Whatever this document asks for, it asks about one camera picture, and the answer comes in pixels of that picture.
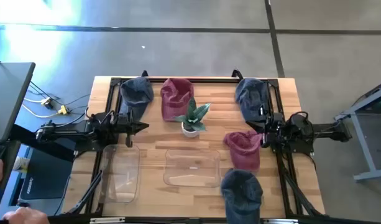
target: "person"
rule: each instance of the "person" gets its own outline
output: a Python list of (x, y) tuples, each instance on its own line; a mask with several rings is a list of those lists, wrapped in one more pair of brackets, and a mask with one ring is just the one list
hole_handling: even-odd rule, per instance
[[(0, 181), (3, 167), (4, 163), (0, 160)], [(15, 212), (7, 212), (2, 219), (7, 220), (9, 224), (49, 224), (45, 213), (25, 207), (18, 208)]]

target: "yellow cable connector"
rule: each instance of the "yellow cable connector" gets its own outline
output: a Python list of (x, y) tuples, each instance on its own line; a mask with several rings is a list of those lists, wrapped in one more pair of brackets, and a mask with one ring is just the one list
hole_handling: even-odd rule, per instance
[(60, 110), (58, 110), (58, 114), (63, 114), (63, 115), (68, 114), (67, 107), (65, 105), (61, 105)]

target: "maroon bucket hat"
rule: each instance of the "maroon bucket hat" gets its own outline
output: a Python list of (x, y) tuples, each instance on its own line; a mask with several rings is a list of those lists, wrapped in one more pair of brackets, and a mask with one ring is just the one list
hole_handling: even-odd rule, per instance
[(165, 121), (174, 121), (174, 117), (186, 114), (189, 100), (195, 95), (193, 84), (184, 78), (168, 78), (160, 93)]
[(230, 157), (236, 169), (259, 170), (259, 147), (262, 135), (256, 131), (233, 132), (223, 142), (229, 146)]

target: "succulent plant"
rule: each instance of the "succulent plant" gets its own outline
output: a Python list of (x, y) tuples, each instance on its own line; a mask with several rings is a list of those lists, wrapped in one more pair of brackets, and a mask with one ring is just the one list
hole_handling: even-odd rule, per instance
[(211, 106), (207, 103), (197, 108), (196, 100), (192, 97), (188, 103), (188, 109), (185, 115), (175, 117), (175, 121), (182, 122), (187, 131), (205, 131), (205, 125), (201, 122), (203, 116), (208, 112)]

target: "potted plant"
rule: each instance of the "potted plant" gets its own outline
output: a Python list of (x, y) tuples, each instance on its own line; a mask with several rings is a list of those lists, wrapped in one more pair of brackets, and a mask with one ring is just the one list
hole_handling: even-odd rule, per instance
[(175, 121), (182, 122), (182, 132), (185, 136), (194, 138), (200, 134), (200, 131), (205, 131), (205, 125), (201, 120), (208, 112), (210, 105), (207, 103), (197, 108), (196, 101), (192, 97), (188, 103), (186, 114), (175, 117)]

